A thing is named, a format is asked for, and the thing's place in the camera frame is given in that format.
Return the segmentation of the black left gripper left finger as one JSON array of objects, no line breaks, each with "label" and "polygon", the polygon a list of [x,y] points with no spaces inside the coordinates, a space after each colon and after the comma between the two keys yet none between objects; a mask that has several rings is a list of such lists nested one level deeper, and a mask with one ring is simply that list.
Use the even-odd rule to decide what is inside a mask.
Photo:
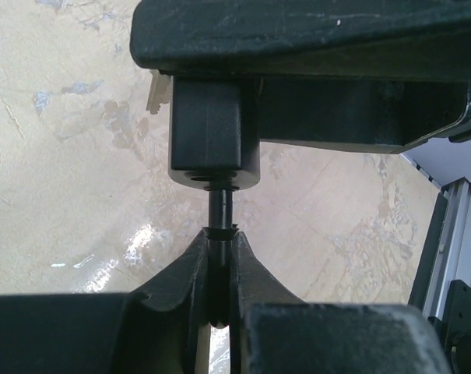
[{"label": "black left gripper left finger", "polygon": [[0,373],[206,373],[207,238],[129,293],[0,295]]}]

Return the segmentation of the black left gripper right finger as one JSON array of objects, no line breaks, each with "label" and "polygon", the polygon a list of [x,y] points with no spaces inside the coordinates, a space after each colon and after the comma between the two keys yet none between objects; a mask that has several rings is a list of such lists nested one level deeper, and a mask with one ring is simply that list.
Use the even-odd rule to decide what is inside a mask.
[{"label": "black left gripper right finger", "polygon": [[449,373],[420,311],[399,304],[307,303],[255,257],[244,233],[230,259],[232,373]]}]

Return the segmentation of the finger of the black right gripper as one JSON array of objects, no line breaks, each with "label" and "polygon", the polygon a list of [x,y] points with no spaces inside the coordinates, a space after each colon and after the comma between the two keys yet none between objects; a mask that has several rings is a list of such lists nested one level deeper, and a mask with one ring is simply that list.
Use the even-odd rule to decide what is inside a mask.
[{"label": "finger of the black right gripper", "polygon": [[471,81],[471,1],[142,1],[130,53],[171,75]]},{"label": "finger of the black right gripper", "polygon": [[261,140],[397,154],[451,132],[469,115],[468,83],[265,79]]}]

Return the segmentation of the black padlock with keys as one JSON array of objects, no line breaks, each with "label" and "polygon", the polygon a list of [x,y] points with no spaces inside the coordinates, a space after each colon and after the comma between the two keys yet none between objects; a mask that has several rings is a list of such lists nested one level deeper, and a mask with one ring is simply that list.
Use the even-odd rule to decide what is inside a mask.
[{"label": "black padlock with keys", "polygon": [[230,319],[233,194],[260,181],[256,89],[252,81],[175,78],[170,103],[170,178],[209,194],[209,322]]}]

